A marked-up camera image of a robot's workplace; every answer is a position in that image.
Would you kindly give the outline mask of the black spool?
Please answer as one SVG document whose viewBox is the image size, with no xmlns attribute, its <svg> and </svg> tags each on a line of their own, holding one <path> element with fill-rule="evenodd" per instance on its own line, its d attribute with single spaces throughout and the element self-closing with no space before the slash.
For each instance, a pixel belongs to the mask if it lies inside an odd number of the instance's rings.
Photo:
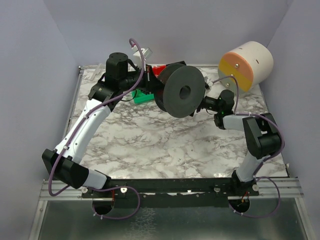
<svg viewBox="0 0 320 240">
<path fill-rule="evenodd" d="M 164 84 L 161 92 L 154 93 L 156 105 L 175 118 L 194 114 L 202 102 L 206 88 L 201 71 L 190 65 L 170 64 L 159 75 Z"/>
</svg>

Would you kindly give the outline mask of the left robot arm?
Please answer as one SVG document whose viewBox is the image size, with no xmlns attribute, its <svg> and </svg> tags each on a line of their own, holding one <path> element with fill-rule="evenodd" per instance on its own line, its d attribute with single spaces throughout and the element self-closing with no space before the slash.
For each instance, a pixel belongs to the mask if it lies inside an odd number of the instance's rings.
<svg viewBox="0 0 320 240">
<path fill-rule="evenodd" d="M 136 50 L 133 60 L 121 52 L 109 55 L 105 73 L 91 88 L 84 109 L 64 139 L 53 149 L 46 149 L 42 160 L 54 178 L 78 189 L 108 188 L 111 178 L 80 163 L 86 148 L 101 123 L 110 115 L 123 96 L 136 89 L 153 92 L 159 83 L 146 64 L 149 49 Z"/>
</svg>

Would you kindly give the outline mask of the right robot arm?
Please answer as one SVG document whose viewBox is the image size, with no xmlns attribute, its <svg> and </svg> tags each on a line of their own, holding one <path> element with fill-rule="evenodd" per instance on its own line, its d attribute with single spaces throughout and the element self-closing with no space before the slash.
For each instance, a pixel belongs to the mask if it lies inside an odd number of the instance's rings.
<svg viewBox="0 0 320 240">
<path fill-rule="evenodd" d="M 240 186 L 254 181 L 263 164 L 281 153 L 285 141 L 271 113 L 236 114 L 233 111 L 236 107 L 234 98 L 232 91 L 223 90 L 218 98 L 204 97 L 196 111 L 205 109 L 215 112 L 214 123 L 221 130 L 244 132 L 247 154 L 232 174 L 235 183 Z"/>
</svg>

